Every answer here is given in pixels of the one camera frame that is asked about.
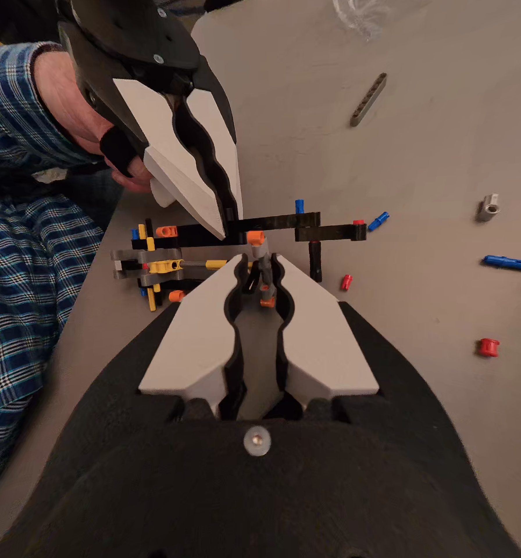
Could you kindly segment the light grey lego connector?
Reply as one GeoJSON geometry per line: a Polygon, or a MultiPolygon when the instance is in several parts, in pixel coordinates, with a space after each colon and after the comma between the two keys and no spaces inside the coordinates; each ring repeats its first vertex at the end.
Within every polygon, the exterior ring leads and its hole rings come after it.
{"type": "Polygon", "coordinates": [[[500,211],[499,195],[491,193],[486,195],[480,202],[475,219],[477,222],[488,222],[498,215],[500,211]]]}

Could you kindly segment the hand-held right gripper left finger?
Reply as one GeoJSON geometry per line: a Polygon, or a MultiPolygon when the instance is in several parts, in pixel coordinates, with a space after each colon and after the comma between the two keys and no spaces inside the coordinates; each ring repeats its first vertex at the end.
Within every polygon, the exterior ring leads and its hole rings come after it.
{"type": "Polygon", "coordinates": [[[139,391],[204,399],[221,419],[236,419],[247,388],[236,317],[243,309],[248,257],[234,256],[183,298],[139,391]]]}

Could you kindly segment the person's left forearm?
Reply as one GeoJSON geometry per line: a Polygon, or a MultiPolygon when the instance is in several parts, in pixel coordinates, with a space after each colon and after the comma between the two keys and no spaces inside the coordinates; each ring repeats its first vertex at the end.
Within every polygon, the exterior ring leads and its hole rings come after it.
{"type": "Polygon", "coordinates": [[[49,41],[0,46],[0,179],[101,159],[75,143],[37,91],[35,61],[48,52],[63,49],[49,41]]]}

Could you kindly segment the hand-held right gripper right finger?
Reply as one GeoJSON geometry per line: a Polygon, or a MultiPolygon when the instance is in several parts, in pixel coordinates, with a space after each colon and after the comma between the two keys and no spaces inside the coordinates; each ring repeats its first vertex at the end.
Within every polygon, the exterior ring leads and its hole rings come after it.
{"type": "Polygon", "coordinates": [[[340,301],[282,255],[272,255],[281,400],[272,418],[299,419],[315,399],[373,396],[378,382],[340,301]]]}

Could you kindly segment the grey orange-ended lego link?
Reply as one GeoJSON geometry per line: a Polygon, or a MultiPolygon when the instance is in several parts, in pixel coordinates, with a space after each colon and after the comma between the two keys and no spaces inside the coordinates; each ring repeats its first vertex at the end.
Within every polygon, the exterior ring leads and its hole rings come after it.
{"type": "Polygon", "coordinates": [[[274,308],[276,304],[276,287],[273,282],[271,253],[264,231],[252,230],[247,233],[247,241],[256,258],[262,284],[260,287],[260,305],[265,308],[274,308]]]}

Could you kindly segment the black lego chassis assembly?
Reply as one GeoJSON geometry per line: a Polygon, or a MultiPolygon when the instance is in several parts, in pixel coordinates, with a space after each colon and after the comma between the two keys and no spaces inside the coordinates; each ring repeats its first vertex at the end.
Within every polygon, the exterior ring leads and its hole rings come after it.
{"type": "Polygon", "coordinates": [[[153,228],[152,221],[131,230],[131,249],[113,250],[114,277],[136,280],[140,293],[148,299],[149,309],[156,311],[162,304],[162,293],[170,302],[179,302],[202,280],[186,279],[185,271],[206,269],[217,271],[226,260],[190,261],[182,257],[183,248],[216,246],[250,246],[247,233],[252,230],[292,229],[296,242],[308,244],[309,275],[316,283],[322,282],[321,244],[326,241],[360,242],[367,238],[367,224],[355,220],[351,224],[321,226],[320,213],[304,213],[304,201],[296,200],[294,214],[229,222],[229,232],[223,240],[201,225],[166,226],[153,228]]]}

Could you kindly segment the person's left hand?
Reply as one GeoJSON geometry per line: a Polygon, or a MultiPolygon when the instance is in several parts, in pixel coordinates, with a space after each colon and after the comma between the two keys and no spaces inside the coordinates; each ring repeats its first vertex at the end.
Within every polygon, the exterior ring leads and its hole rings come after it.
{"type": "Polygon", "coordinates": [[[33,60],[33,79],[43,104],[74,142],[90,154],[102,155],[100,141],[113,124],[84,99],[69,54],[39,53],[33,60]]]}

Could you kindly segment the grey holed lego beam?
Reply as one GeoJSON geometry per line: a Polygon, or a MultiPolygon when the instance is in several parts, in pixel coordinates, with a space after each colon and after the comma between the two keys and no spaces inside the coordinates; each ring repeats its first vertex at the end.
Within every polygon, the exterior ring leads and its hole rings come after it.
{"type": "Polygon", "coordinates": [[[363,96],[362,100],[359,102],[350,118],[350,126],[352,128],[357,127],[362,122],[368,110],[371,108],[371,106],[385,87],[387,78],[387,73],[381,73],[377,76],[376,80],[363,96]]]}

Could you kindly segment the clear plastic bag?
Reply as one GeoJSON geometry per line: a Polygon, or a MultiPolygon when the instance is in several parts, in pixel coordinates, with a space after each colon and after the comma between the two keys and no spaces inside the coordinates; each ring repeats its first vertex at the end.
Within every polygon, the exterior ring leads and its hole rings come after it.
{"type": "Polygon", "coordinates": [[[378,37],[390,18],[392,9],[387,1],[332,1],[342,24],[370,41],[378,37]]]}

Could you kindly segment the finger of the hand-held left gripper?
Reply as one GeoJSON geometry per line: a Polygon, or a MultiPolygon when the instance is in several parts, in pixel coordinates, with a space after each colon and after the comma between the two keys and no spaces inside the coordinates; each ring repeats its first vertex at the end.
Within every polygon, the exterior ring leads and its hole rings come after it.
{"type": "Polygon", "coordinates": [[[223,119],[222,112],[213,94],[207,90],[194,89],[187,98],[187,104],[191,114],[212,140],[216,162],[224,169],[236,201],[236,217],[242,219],[243,203],[236,143],[223,119]]]}
{"type": "Polygon", "coordinates": [[[223,240],[226,234],[215,193],[201,178],[193,155],[178,139],[166,98],[138,80],[113,82],[148,141],[145,167],[196,221],[223,240]]]}

